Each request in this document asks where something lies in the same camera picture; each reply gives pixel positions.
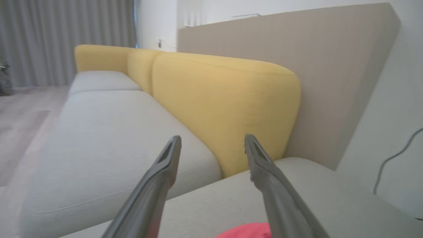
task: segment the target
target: sofa cushion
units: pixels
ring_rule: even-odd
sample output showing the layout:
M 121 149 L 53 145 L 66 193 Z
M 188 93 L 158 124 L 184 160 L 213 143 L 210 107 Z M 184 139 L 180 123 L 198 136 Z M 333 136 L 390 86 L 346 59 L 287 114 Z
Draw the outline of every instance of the sofa cushion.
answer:
M 111 90 L 140 90 L 140 87 L 118 71 L 85 71 L 76 75 L 69 96 L 79 92 Z
M 128 76 L 144 92 L 153 95 L 153 65 L 156 57 L 165 51 L 135 49 L 128 53 Z
M 131 47 L 80 44 L 75 47 L 78 72 L 90 70 L 113 70 L 128 75 L 128 53 Z
M 300 84 L 282 66 L 247 59 L 166 53 L 153 66 L 154 98 L 216 156 L 223 176 L 248 170 L 244 136 L 281 159 L 297 118 Z
M 149 94 L 70 97 L 24 202 L 21 237 L 56 238 L 113 219 L 174 135 L 182 150 L 168 198 L 221 178 L 210 150 Z
M 423 237 L 418 221 L 336 172 L 301 158 L 275 161 L 330 237 Z M 159 238 L 213 238 L 267 222 L 263 197 L 243 172 L 166 201 Z M 64 238 L 100 238 L 110 222 Z

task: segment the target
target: yellow backrest cushion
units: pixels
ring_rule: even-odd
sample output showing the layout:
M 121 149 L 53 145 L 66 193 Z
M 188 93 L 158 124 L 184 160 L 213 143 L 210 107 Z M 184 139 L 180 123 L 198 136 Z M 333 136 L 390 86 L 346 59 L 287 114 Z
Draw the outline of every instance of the yellow backrest cushion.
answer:
M 161 53 L 164 51 L 146 49 L 135 49 L 128 53 L 128 76 L 150 95 L 153 94 L 151 73 L 154 60 Z
M 111 70 L 128 75 L 128 53 L 135 48 L 81 44 L 75 47 L 77 71 Z
M 248 170 L 244 136 L 282 158 L 300 105 L 290 70 L 272 63 L 166 53 L 153 67 L 154 98 L 216 156 L 223 177 Z

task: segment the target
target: floor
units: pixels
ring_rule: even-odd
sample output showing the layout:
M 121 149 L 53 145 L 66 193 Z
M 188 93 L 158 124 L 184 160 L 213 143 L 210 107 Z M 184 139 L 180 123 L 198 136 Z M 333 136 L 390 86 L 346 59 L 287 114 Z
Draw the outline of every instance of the floor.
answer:
M 0 97 L 0 234 L 18 238 L 18 220 L 40 151 L 67 99 L 67 86 L 22 88 Z

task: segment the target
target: pink cloth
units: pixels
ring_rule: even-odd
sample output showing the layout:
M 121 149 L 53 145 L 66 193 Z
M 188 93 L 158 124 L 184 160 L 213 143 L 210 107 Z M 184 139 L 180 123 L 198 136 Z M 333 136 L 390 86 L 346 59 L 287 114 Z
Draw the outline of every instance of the pink cloth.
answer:
M 272 238 L 268 223 L 250 223 L 230 229 L 216 238 Z

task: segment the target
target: seat cushion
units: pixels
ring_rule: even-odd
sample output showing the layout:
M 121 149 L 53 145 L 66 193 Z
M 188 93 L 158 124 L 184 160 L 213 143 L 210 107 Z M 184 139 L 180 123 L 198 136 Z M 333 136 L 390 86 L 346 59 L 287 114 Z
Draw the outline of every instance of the seat cushion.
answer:
M 66 235 L 113 219 L 171 136 L 182 150 L 172 198 L 221 178 L 210 150 L 142 91 L 70 97 L 41 155 L 22 238 Z
M 301 158 L 275 163 L 330 237 L 423 237 L 421 221 L 336 172 Z M 267 222 L 267 217 L 260 191 L 243 172 L 166 201 L 159 238 L 213 238 L 253 222 Z M 100 238 L 109 224 L 66 238 Z
M 69 96 L 79 92 L 111 90 L 140 90 L 140 87 L 118 71 L 85 71 L 75 76 Z

